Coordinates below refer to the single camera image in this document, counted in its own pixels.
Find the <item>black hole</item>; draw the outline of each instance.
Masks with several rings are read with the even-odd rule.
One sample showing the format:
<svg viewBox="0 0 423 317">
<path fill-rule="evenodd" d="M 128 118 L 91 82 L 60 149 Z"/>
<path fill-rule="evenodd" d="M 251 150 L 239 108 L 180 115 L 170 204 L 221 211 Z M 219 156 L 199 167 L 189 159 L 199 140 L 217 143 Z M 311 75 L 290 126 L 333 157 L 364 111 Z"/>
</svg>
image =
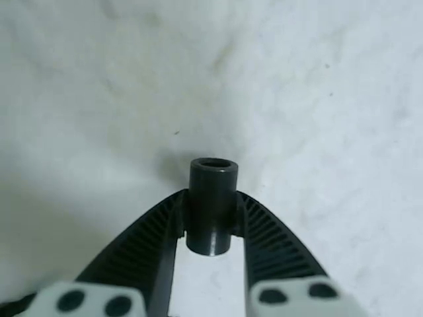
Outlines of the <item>black hole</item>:
<svg viewBox="0 0 423 317">
<path fill-rule="evenodd" d="M 201 162 L 201 165 L 207 166 L 207 167 L 225 168 L 225 167 L 230 167 L 231 162 L 227 160 L 215 159 L 215 160 L 207 160 L 206 162 Z"/>
<path fill-rule="evenodd" d="M 333 299 L 338 297 L 338 293 L 331 286 L 324 283 L 315 283 L 311 285 L 309 295 L 320 299 Z"/>
<path fill-rule="evenodd" d="M 277 289 L 266 289 L 260 294 L 259 301 L 266 304 L 282 304 L 287 302 L 288 298 Z"/>
<path fill-rule="evenodd" d="M 80 307 L 84 301 L 83 291 L 70 291 L 62 295 L 58 301 L 58 310 L 61 312 L 71 312 Z"/>
<path fill-rule="evenodd" d="M 117 296 L 110 299 L 106 305 L 106 315 L 109 317 L 120 317 L 131 309 L 131 299 L 126 296 Z"/>
</svg>

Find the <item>cylinder opening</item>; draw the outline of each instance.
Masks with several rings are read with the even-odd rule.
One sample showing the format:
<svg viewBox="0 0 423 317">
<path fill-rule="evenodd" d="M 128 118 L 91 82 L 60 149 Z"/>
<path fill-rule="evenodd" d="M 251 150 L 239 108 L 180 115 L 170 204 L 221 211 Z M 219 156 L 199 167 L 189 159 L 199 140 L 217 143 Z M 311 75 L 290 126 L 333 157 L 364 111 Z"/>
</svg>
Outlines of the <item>cylinder opening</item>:
<svg viewBox="0 0 423 317">
<path fill-rule="evenodd" d="M 231 162 L 228 160 L 223 160 L 221 158 L 211 158 L 200 162 L 202 166 L 214 167 L 214 168 L 227 168 L 231 166 Z"/>
</svg>

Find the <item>white tabletop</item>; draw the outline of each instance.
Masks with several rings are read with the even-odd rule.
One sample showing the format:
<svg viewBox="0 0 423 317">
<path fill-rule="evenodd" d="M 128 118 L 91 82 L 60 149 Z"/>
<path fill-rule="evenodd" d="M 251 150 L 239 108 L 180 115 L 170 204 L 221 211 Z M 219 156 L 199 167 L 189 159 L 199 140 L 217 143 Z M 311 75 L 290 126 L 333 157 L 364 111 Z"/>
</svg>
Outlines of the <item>white tabletop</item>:
<svg viewBox="0 0 423 317">
<path fill-rule="evenodd" d="M 421 316 L 422 17 L 417 0 L 1 1 L 0 301 L 75 277 L 213 156 L 371 316 Z M 171 316 L 243 315 L 233 240 L 178 250 Z"/>
</svg>

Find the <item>mottled white surface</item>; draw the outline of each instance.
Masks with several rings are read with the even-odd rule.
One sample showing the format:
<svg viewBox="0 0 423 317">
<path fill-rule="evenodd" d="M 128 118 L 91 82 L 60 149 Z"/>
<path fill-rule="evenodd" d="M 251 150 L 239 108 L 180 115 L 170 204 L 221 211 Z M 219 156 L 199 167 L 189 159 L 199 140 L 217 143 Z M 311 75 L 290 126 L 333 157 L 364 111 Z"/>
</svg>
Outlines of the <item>mottled white surface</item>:
<svg viewBox="0 0 423 317">
<path fill-rule="evenodd" d="M 371 316 L 423 315 L 423 2 L 0 1 L 0 300 L 74 277 L 188 163 Z M 178 251 L 169 314 L 242 316 L 242 241 Z"/>
</svg>

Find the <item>black plastic cylinder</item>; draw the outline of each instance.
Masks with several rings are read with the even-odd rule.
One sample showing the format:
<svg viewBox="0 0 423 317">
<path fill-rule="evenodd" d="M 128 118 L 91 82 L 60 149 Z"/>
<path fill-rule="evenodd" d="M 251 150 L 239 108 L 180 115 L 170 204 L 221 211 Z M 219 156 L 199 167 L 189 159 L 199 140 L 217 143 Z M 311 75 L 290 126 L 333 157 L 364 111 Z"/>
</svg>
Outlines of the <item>black plastic cylinder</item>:
<svg viewBox="0 0 423 317">
<path fill-rule="evenodd" d="M 190 208 L 186 245 L 195 253 L 217 256 L 231 246 L 236 209 L 238 165 L 221 158 L 191 162 Z"/>
</svg>

